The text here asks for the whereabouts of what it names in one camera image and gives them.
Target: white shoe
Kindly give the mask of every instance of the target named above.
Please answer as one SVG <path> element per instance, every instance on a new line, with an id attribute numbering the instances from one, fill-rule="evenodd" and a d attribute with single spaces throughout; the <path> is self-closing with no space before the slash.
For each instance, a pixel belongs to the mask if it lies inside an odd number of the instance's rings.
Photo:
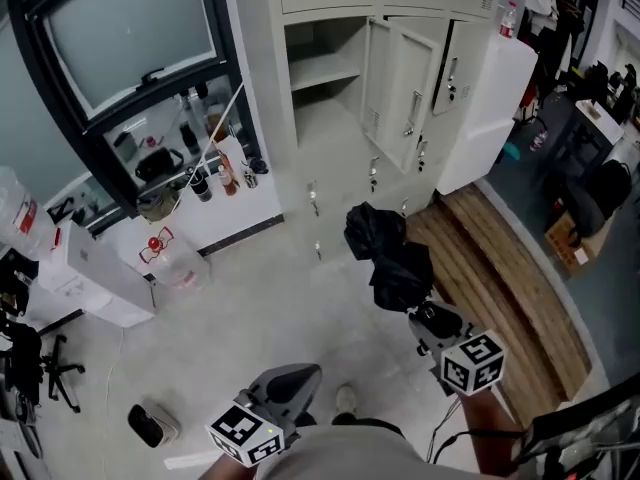
<path id="1" fill-rule="evenodd" d="M 353 414 L 356 415 L 357 400 L 356 394 L 351 384 L 343 384 L 336 394 L 336 415 Z"/>

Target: teal object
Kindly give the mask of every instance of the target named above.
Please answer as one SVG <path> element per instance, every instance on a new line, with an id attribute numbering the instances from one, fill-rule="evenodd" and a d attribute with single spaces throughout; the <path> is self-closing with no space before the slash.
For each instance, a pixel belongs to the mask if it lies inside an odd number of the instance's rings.
<path id="1" fill-rule="evenodd" d="M 505 142 L 504 146 L 502 146 L 502 151 L 504 151 L 506 155 L 509 155 L 514 160 L 520 161 L 520 150 L 518 149 L 518 146 L 516 146 L 512 142 Z"/>

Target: trash bag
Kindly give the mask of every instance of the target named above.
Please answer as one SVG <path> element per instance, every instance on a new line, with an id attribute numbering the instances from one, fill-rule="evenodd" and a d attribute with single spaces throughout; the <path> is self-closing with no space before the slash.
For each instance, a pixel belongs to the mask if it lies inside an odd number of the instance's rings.
<path id="1" fill-rule="evenodd" d="M 369 285 L 376 305 L 402 313 L 424 302 L 434 280 L 429 248 L 405 243 L 406 231 L 401 215 L 363 203 L 347 214 L 344 232 L 357 260 L 373 260 Z"/>
<path id="2" fill-rule="evenodd" d="M 385 250 L 401 246 L 406 233 L 406 222 L 396 212 L 362 203 L 347 213 L 344 237 L 358 261 L 375 260 Z"/>

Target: person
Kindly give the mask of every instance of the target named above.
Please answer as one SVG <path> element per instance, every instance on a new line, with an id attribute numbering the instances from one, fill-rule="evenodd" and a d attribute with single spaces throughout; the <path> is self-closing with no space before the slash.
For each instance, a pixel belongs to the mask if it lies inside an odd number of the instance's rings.
<path id="1" fill-rule="evenodd" d="M 470 429 L 519 432 L 494 394 L 481 391 L 461 395 Z M 262 480 L 466 480 L 481 475 L 427 464 L 403 437 L 401 430 L 385 421 L 359 419 L 356 397 L 349 385 L 338 390 L 336 413 L 331 426 L 317 427 L 275 459 L 261 464 Z M 514 439 L 472 437 L 482 475 L 506 477 Z M 200 480 L 251 480 L 258 467 L 245 468 L 223 455 Z"/>

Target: water bottle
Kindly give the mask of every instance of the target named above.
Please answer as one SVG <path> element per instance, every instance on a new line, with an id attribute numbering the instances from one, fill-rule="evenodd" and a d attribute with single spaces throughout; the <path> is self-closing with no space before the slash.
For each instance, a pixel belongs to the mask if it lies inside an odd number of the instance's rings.
<path id="1" fill-rule="evenodd" d="M 209 280 L 209 264 L 166 226 L 139 255 L 165 286 L 198 290 Z"/>
<path id="2" fill-rule="evenodd" d="M 51 254 L 56 225 L 25 189 L 10 167 L 0 166 L 0 242 L 30 260 Z"/>
<path id="3" fill-rule="evenodd" d="M 513 37 L 513 30 L 518 21 L 518 13 L 516 12 L 516 3 L 509 2 L 509 6 L 504 10 L 504 16 L 502 17 L 502 24 L 500 25 L 500 35 L 511 39 Z"/>

